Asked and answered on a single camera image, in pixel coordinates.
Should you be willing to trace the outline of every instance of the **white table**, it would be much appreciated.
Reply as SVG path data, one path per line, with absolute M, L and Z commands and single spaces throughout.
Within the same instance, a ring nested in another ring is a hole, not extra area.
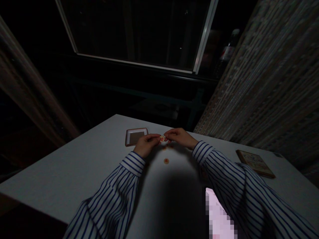
M 91 197 L 102 181 L 134 147 L 125 147 L 127 129 L 146 127 L 149 133 L 164 134 L 169 127 L 114 115 L 70 143 L 44 157 L 0 185 L 0 192 L 62 222 L 69 223 L 82 200 Z M 286 159 L 256 149 L 195 133 L 239 162 L 236 150 L 260 155 L 276 179 L 264 178 L 288 204 L 319 228 L 319 190 Z M 156 150 L 139 185 L 127 238 L 163 238 L 169 230 L 188 229 L 201 233 L 202 185 L 190 151 L 174 147 Z

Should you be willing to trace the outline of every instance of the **curtain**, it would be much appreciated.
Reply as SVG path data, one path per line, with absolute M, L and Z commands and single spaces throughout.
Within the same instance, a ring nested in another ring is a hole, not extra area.
M 80 135 L 1 17 L 0 87 L 57 147 Z
M 318 1 L 259 1 L 194 132 L 279 152 L 319 187 Z

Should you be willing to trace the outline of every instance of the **pixelated area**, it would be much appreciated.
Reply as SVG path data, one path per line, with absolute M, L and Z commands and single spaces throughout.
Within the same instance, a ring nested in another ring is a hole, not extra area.
M 237 239 L 237 226 L 225 212 L 214 191 L 206 188 L 206 215 L 209 220 L 210 239 Z

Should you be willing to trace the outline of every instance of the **blue and white striped sleeve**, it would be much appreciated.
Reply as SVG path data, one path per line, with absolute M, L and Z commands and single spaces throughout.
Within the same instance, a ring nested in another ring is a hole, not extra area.
M 248 238 L 319 238 L 310 223 L 248 165 L 232 162 L 204 141 L 192 155 L 205 168 L 226 213 Z
M 123 238 L 132 215 L 145 161 L 130 152 L 104 180 L 95 195 L 82 202 L 64 239 Z

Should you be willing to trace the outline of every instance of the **person's left hand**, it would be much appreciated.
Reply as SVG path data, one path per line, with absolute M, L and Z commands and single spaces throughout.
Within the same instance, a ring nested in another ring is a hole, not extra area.
M 142 158 L 146 158 L 152 149 L 160 144 L 160 134 L 148 134 L 141 137 L 134 148 L 134 152 Z

